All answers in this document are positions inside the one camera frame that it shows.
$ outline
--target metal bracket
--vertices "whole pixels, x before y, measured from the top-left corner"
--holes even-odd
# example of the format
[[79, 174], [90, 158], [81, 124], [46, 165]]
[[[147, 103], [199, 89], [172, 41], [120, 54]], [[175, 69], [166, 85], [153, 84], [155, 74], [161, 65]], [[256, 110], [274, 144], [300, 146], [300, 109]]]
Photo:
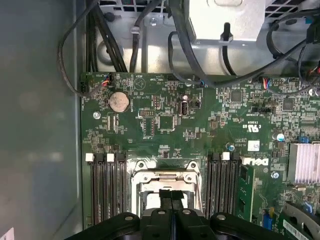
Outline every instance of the metal bracket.
[[159, 207], [159, 190], [179, 190], [186, 195], [182, 202], [195, 209], [202, 209], [202, 177], [196, 161], [190, 161], [184, 169], [148, 169], [144, 161], [138, 161], [131, 176], [131, 212], [141, 213], [141, 201], [152, 198], [146, 208]]
[[295, 218], [297, 225], [302, 230], [306, 226], [314, 240], [320, 240], [320, 221], [317, 217], [309, 212], [304, 212], [293, 204], [285, 203], [282, 209], [282, 214], [285, 214], [291, 218]]

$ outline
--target capacitor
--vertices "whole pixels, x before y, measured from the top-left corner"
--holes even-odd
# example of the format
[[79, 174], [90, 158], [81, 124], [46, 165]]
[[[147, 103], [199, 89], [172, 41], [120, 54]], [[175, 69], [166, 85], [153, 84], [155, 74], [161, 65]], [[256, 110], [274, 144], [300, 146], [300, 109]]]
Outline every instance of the capacitor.
[[281, 132], [276, 131], [276, 132], [274, 132], [272, 134], [272, 139], [273, 140], [277, 140], [279, 142], [284, 142], [285, 141], [285, 135], [283, 133], [281, 133]]
[[236, 149], [235, 145], [230, 142], [225, 145], [225, 148], [230, 152], [233, 152]]
[[182, 101], [187, 101], [187, 100], [189, 99], [189, 97], [188, 97], [188, 95], [186, 95], [186, 94], [181, 94], [181, 95], [180, 95], [180, 99], [181, 99]]
[[277, 139], [279, 142], [284, 142], [284, 141], [285, 141], [285, 135], [283, 135], [282, 133], [279, 133], [279, 134], [276, 136], [276, 139]]

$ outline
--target integrated circuit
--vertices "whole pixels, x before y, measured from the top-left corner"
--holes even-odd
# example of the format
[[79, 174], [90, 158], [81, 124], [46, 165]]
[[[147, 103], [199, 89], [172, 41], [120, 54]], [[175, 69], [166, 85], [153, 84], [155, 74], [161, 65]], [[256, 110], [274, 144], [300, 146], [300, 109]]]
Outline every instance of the integrated circuit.
[[231, 91], [231, 102], [241, 103], [241, 101], [242, 101], [242, 91], [240, 90]]
[[174, 128], [174, 118], [172, 116], [159, 117], [158, 129], [172, 131]]
[[283, 100], [283, 110], [292, 111], [294, 109], [295, 100], [293, 98], [285, 98]]

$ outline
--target white label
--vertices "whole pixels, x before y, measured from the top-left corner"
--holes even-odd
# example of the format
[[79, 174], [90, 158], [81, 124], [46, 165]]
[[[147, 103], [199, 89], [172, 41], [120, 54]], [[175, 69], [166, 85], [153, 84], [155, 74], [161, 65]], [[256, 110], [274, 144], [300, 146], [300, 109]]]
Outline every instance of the white label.
[[15, 240], [15, 232], [14, 228], [12, 227], [9, 231], [4, 234], [0, 240]]
[[257, 124], [244, 124], [242, 125], [243, 129], [248, 129], [249, 133], [258, 133], [259, 129], [261, 128], [261, 125]]
[[283, 227], [289, 231], [296, 239], [299, 240], [309, 240], [307, 237], [303, 236], [296, 228], [294, 228], [290, 223], [286, 220], [283, 220]]
[[260, 141], [259, 140], [249, 140], [248, 141], [248, 151], [249, 152], [258, 152], [260, 149]]

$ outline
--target screw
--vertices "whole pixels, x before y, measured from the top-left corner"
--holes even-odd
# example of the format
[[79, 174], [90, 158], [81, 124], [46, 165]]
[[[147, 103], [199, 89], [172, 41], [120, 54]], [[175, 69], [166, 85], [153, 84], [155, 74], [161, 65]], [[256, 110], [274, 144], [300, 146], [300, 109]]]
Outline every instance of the screw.
[[101, 118], [101, 114], [100, 114], [100, 112], [98, 112], [98, 111], [95, 111], [94, 113], [93, 113], [93, 118], [94, 119], [100, 119]]
[[224, 215], [222, 215], [222, 214], [216, 216], [216, 218], [219, 219], [219, 220], [226, 220], [226, 216], [224, 216]]
[[188, 214], [190, 214], [190, 213], [191, 213], [191, 211], [190, 211], [189, 209], [185, 209], [185, 210], [183, 210], [183, 211], [182, 211], [182, 213], [183, 213], [183, 214], [187, 214], [187, 215], [188, 215]]
[[273, 178], [273, 179], [277, 179], [279, 176], [280, 176], [279, 173], [277, 173], [276, 171], [271, 173], [271, 178]]
[[153, 27], [156, 26], [157, 25], [157, 21], [158, 20], [155, 17], [151, 18], [150, 19], [150, 25], [153, 26]]

